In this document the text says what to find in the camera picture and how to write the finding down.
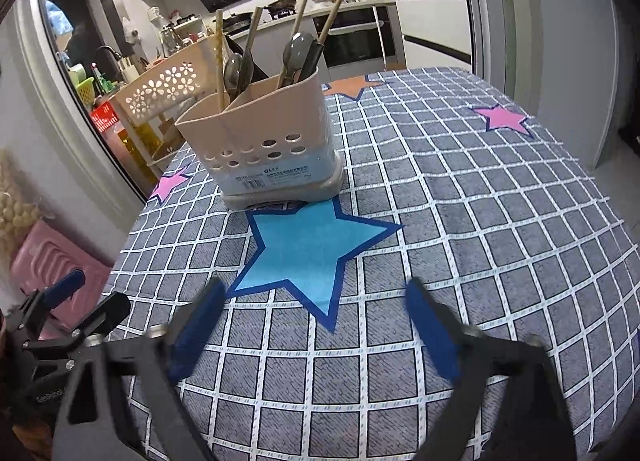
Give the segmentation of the beige flower-cutout storage cart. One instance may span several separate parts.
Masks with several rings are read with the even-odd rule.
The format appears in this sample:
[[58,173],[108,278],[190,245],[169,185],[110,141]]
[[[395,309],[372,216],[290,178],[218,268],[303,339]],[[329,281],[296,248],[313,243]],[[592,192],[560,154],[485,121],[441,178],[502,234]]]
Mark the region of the beige flower-cutout storage cart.
[[206,36],[162,60],[108,99],[156,178],[162,175],[164,158],[154,159],[134,129],[187,100],[216,93],[218,69],[216,38]]

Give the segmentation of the pink plastic case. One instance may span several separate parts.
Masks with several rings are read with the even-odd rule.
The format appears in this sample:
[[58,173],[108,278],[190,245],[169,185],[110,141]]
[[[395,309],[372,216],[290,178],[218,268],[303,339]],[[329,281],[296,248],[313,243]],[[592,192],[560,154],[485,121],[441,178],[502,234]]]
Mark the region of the pink plastic case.
[[40,333],[41,339],[62,337],[73,330],[98,304],[112,267],[102,264],[44,221],[30,229],[14,257],[11,281],[24,295],[48,288],[76,268],[85,273],[85,285],[52,309]]

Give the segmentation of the black built-in oven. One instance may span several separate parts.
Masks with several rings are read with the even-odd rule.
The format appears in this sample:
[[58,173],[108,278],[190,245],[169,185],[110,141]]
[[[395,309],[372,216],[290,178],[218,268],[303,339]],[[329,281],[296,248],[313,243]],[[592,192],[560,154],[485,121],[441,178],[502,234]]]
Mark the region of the black built-in oven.
[[328,68],[396,57],[388,7],[340,10],[324,41],[323,55]]

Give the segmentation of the black pot on stove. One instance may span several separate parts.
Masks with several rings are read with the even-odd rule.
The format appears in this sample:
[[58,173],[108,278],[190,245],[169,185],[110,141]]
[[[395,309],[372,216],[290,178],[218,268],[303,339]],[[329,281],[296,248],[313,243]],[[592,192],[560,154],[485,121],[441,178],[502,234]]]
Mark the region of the black pot on stove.
[[272,19],[280,19],[296,14],[297,0],[275,0],[266,6]]

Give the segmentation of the grey checked star tablecloth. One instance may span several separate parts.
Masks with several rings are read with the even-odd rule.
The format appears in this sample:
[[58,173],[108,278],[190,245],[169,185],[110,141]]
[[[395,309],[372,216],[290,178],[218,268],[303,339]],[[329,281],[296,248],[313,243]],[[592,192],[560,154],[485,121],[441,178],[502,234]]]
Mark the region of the grey checked star tablecloth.
[[323,214],[342,265],[230,299],[179,395],[221,460],[410,458],[451,389],[405,307],[419,277],[491,337],[536,337],[576,449],[639,389],[639,250],[594,179],[509,97],[452,68],[326,101],[344,160]]

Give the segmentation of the grey spoon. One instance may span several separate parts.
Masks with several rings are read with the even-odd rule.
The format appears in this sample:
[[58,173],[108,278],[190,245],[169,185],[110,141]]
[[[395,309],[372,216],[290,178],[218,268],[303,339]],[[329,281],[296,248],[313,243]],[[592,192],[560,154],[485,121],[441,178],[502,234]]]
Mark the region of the grey spoon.
[[300,30],[308,0],[302,0],[300,9],[296,15],[292,28],[291,39],[285,45],[282,54],[282,70],[278,79],[277,88],[290,85],[295,78],[295,73],[303,68],[311,44],[314,43],[314,36],[306,31]]
[[231,53],[224,65],[224,87],[230,102],[233,102],[240,92],[242,63],[243,56],[241,54]]

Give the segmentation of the white refrigerator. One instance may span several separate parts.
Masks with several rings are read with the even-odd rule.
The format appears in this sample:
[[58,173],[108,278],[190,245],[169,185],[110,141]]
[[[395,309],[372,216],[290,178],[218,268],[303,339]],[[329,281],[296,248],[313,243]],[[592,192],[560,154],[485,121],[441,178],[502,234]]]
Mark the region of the white refrigerator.
[[466,0],[395,0],[406,66],[472,69]]

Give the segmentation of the plain wooden chopstick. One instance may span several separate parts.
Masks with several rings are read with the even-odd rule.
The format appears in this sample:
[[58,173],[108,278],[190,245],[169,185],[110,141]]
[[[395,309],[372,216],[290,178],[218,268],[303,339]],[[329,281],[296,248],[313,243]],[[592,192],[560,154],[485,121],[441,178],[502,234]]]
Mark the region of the plain wooden chopstick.
[[226,96],[224,96],[224,32],[222,31],[222,10],[215,13],[215,52],[216,52],[216,88],[218,99],[218,110],[224,111],[226,108]]

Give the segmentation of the black handled wooden chopstick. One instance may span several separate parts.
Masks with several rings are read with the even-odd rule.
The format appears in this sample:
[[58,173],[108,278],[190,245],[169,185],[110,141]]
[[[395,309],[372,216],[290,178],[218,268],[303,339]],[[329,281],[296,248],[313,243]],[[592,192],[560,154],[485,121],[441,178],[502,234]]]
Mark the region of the black handled wooden chopstick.
[[320,36],[313,44],[311,44],[311,48],[303,64],[303,68],[299,72],[298,82],[305,81],[316,72],[320,56],[324,50],[324,42],[326,42],[326,38],[329,35],[329,31],[334,24],[338,10],[340,9],[343,1],[344,0],[332,0],[333,7],[331,13],[329,14],[329,17],[326,18],[326,22],[323,25]]

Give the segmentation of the black wok on stove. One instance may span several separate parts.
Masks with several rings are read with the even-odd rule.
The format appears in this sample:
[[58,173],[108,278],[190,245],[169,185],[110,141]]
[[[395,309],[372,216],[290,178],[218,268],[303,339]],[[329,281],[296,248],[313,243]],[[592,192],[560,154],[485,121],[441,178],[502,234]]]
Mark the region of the black wok on stove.
[[252,24],[252,13],[240,13],[232,14],[228,18],[224,18],[222,21],[222,28],[224,33],[235,34],[241,31],[248,30]]

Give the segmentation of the bag of beige balls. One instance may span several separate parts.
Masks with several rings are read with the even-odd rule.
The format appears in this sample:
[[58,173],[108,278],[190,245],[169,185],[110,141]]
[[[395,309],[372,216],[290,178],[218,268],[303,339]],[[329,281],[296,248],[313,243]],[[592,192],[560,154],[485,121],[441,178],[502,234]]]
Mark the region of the bag of beige balls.
[[26,236],[40,220],[41,211],[36,203],[27,200],[4,149],[1,150],[0,216],[1,264],[9,267]]

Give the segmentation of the beige plastic utensil holder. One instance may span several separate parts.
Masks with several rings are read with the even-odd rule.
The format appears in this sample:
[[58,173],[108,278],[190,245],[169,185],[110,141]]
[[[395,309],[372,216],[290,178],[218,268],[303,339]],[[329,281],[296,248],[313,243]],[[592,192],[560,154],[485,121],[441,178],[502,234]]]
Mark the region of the beige plastic utensil holder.
[[283,88],[277,82],[250,84],[226,109],[210,94],[176,121],[232,210],[324,201],[341,189],[343,160],[319,73]]

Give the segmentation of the blue patterned wooden chopstick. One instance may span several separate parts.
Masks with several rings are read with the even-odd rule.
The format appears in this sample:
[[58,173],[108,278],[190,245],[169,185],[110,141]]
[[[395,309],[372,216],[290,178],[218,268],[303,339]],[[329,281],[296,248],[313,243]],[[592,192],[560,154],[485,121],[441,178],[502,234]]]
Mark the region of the blue patterned wooden chopstick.
[[[257,30],[260,24],[260,20],[262,19],[263,10],[264,8],[262,6],[256,6],[254,9],[252,24],[250,25],[250,32],[248,32],[248,36],[247,36],[247,40],[244,48],[246,57],[248,56],[253,57],[252,49],[255,42]],[[250,79],[245,79],[241,76],[240,92],[238,96],[240,96],[248,88],[248,85],[250,85]]]

